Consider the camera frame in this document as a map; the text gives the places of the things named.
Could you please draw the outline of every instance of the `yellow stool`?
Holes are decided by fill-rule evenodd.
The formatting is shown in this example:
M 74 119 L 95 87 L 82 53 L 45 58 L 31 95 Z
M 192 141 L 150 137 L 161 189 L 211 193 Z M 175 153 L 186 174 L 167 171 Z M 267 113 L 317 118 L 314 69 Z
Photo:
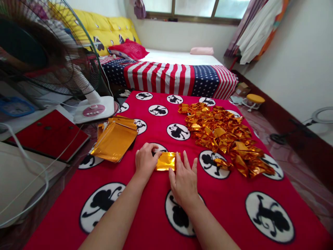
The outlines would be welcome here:
M 262 103 L 265 102 L 265 99 L 261 96 L 255 94 L 248 94 L 246 98 L 242 100 L 243 105 L 249 107 L 248 111 L 251 112 L 252 109 L 258 109 Z

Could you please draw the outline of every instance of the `folded gold paper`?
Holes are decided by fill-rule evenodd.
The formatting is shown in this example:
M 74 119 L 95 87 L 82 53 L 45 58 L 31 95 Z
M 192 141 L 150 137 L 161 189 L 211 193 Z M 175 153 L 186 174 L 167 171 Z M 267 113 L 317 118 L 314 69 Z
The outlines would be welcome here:
M 138 131 L 134 119 L 109 118 L 104 131 L 98 134 L 97 143 L 91 154 L 111 162 L 119 162 L 135 140 Z
M 173 171 L 176 170 L 176 153 L 163 152 L 157 161 L 156 170 L 167 171 L 169 168 L 172 168 Z
M 238 169 L 244 176 L 252 178 L 260 173 L 274 174 L 275 171 L 260 158 L 264 153 L 253 146 L 250 129 L 241 124 L 243 117 L 236 118 L 234 114 L 223 107 L 214 106 L 212 110 L 205 103 L 191 105 L 180 104 L 178 112 L 190 113 L 185 118 L 186 127 L 193 132 L 195 144 L 208 148 L 213 152 L 221 150 L 231 156 L 232 163 L 215 159 L 217 166 L 230 170 Z

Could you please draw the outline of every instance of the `window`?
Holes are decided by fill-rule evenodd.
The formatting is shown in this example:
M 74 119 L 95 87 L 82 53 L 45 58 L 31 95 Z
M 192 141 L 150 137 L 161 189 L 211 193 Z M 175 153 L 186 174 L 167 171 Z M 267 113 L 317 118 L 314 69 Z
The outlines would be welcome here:
M 144 0 L 147 17 L 238 25 L 250 0 Z

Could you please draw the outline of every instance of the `bed sheet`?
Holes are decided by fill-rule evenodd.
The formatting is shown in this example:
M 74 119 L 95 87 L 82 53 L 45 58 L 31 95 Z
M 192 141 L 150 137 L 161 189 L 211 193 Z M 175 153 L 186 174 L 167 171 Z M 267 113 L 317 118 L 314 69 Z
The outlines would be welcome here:
M 198 192 L 241 249 L 332 249 L 330 235 L 246 119 L 242 124 L 250 128 L 256 146 L 264 150 L 265 160 L 276 170 L 274 176 L 261 174 L 247 179 L 237 170 L 229 172 L 214 166 L 214 158 L 230 161 L 230 156 L 213 154 L 195 144 L 184 126 L 186 115 L 177 112 L 175 98 L 187 104 L 200 101 L 198 97 L 131 93 L 120 114 L 136 119 L 139 133 L 134 148 L 118 164 L 87 155 L 26 250 L 77 249 L 130 181 L 135 172 L 135 152 L 145 142 L 157 143 L 160 150 L 168 152 L 186 150 L 190 162 L 198 158 Z M 211 99 L 208 103 L 241 115 L 229 101 Z M 200 249 L 191 222 L 171 196 L 168 172 L 154 172 L 124 249 Z
M 189 52 L 175 52 L 146 49 L 149 54 L 139 61 L 165 63 L 165 64 L 183 64 L 183 65 L 222 65 L 214 56 L 210 55 L 192 55 Z
M 184 65 L 117 58 L 107 61 L 102 67 L 110 83 L 156 93 L 227 100 L 238 83 L 237 76 L 223 65 Z

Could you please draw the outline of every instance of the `american flag blanket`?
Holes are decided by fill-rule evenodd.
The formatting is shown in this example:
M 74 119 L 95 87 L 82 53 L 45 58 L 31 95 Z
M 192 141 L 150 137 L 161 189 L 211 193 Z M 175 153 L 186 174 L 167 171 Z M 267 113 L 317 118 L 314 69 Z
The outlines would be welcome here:
M 179 65 L 124 58 L 101 60 L 110 83 L 147 92 L 228 99 L 238 79 L 223 65 Z

